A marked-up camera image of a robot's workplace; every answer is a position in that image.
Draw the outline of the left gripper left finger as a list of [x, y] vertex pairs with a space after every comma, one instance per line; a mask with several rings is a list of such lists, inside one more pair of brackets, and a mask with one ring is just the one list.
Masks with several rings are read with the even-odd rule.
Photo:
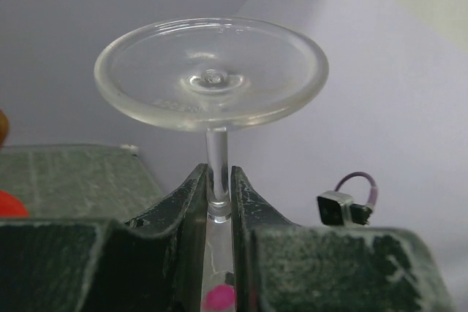
[[1, 221], [3, 311], [198, 311], [207, 220], [197, 165], [161, 202], [110, 218]]

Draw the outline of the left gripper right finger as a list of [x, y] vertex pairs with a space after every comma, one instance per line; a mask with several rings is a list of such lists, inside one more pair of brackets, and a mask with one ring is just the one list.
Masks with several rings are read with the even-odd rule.
[[302, 227], [231, 171], [239, 311], [451, 311], [427, 245], [406, 229]]

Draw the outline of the clear flute glass two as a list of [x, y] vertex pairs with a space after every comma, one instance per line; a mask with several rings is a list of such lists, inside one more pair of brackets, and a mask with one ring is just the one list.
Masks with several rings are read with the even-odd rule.
[[138, 28], [98, 56], [101, 95], [137, 121], [205, 135], [207, 216], [196, 268], [182, 280], [192, 311], [233, 271], [228, 134], [305, 107], [328, 78], [310, 38], [248, 18], [188, 18]]

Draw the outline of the red plastic wine glass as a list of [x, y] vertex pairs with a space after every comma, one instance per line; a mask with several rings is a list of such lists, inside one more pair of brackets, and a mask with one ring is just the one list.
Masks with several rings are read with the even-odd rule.
[[0, 216], [2, 218], [26, 218], [29, 212], [17, 198], [5, 191], [0, 191]]

